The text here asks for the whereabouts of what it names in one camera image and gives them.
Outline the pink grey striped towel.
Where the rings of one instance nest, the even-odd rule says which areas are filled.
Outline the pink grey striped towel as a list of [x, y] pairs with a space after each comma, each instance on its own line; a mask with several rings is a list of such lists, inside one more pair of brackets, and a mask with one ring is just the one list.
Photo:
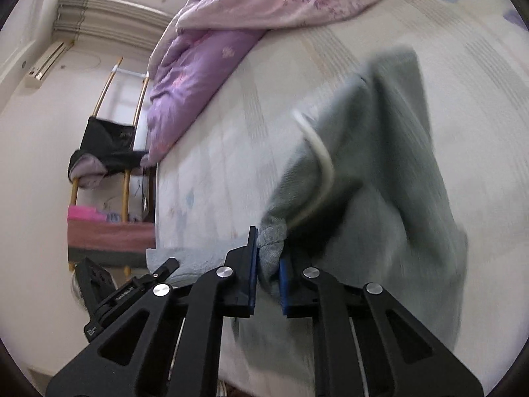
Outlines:
[[156, 247], [152, 222], [122, 221], [119, 214], [70, 205], [67, 254], [71, 266], [84, 258], [105, 267], [147, 268], [145, 252]]

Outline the purple floral duvet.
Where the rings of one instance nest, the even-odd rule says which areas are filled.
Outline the purple floral duvet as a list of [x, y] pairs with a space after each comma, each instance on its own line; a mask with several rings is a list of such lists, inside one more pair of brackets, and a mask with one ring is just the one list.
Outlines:
[[349, 20], [380, 0], [187, 0], [151, 53], [148, 151], [160, 162], [270, 30]]

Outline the black jacket on rack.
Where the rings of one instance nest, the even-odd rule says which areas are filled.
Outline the black jacket on rack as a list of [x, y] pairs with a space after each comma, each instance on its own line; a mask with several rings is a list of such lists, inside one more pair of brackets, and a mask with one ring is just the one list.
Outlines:
[[93, 189], [105, 177], [141, 168], [145, 150], [135, 150], [135, 128], [90, 116], [80, 147], [72, 154], [67, 176]]

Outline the white wall air conditioner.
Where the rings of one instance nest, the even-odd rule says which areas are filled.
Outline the white wall air conditioner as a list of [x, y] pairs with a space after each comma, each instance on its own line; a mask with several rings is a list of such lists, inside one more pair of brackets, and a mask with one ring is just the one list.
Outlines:
[[25, 86], [38, 89], [63, 55], [73, 47], [74, 40], [57, 40], [39, 57], [25, 76]]

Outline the left grey striped curtain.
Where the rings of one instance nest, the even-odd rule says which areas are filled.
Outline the left grey striped curtain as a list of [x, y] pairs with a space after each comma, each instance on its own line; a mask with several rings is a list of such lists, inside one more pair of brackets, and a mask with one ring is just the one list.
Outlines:
[[151, 52], [171, 18], [124, 0], [58, 0], [52, 31], [72, 40], [98, 39]]

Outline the wooden bar clothes rack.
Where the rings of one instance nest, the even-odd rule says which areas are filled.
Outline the wooden bar clothes rack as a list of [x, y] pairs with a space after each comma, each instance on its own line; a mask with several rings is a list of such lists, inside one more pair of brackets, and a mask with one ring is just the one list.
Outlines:
[[[135, 137], [149, 78], [146, 74], [123, 69], [122, 62], [120, 58], [111, 69], [88, 118], [81, 145], [70, 159], [68, 177], [72, 188], [67, 214], [68, 265], [73, 268], [86, 255], [110, 268], [122, 268], [123, 275], [130, 277], [146, 243], [153, 241], [151, 225], [134, 220], [130, 215], [131, 177], [140, 167], [142, 156], [134, 149]], [[120, 125], [98, 117], [109, 87], [118, 73], [142, 80], [130, 125]], [[79, 205], [80, 190], [95, 189], [105, 178], [115, 175], [122, 177], [119, 212]]]

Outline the bed with pale floral sheet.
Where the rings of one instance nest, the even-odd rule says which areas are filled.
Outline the bed with pale floral sheet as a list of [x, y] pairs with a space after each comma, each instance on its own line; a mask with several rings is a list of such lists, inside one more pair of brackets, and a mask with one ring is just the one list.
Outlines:
[[511, 0], [382, 0], [271, 31], [159, 165], [157, 246], [174, 285], [259, 230], [257, 309], [224, 323], [220, 377], [315, 391], [311, 324], [282, 314], [292, 246], [379, 283], [479, 379], [528, 338], [528, 32]]

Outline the grey zip hoodie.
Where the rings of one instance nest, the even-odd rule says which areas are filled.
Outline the grey zip hoodie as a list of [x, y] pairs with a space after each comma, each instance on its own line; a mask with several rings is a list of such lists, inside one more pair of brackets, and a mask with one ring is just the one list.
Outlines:
[[431, 139], [416, 53], [396, 48], [345, 82], [291, 155], [257, 239], [257, 312], [232, 324], [247, 363], [314, 383], [311, 324], [280, 310], [279, 261], [386, 288], [445, 346], [456, 346], [467, 237]]

